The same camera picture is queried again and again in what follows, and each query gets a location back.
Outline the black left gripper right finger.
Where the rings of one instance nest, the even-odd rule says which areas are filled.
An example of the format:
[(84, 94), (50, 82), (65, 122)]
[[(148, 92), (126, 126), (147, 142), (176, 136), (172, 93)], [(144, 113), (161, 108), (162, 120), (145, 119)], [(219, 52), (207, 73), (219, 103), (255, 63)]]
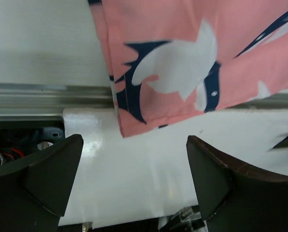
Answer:
[(187, 156), (202, 219), (211, 232), (288, 232), (288, 176), (256, 167), (196, 136)]

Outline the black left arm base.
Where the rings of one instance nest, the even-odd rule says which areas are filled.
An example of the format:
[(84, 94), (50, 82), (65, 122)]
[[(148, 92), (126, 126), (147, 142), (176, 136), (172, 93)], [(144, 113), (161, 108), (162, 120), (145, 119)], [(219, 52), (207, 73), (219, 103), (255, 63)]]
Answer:
[(0, 121), (0, 166), (64, 139), (61, 120)]

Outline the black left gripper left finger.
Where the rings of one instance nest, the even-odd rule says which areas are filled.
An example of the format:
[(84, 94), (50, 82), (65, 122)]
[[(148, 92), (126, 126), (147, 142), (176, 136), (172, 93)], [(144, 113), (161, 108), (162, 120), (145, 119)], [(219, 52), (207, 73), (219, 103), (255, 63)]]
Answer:
[(57, 231), (82, 149), (82, 136), (74, 134), (0, 166), (0, 232)]

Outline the pink shark print shorts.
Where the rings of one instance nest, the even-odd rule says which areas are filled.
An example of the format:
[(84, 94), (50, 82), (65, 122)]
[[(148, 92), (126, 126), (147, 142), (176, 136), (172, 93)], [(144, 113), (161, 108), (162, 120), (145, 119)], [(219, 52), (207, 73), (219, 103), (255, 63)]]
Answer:
[(91, 0), (130, 137), (288, 89), (288, 0)]

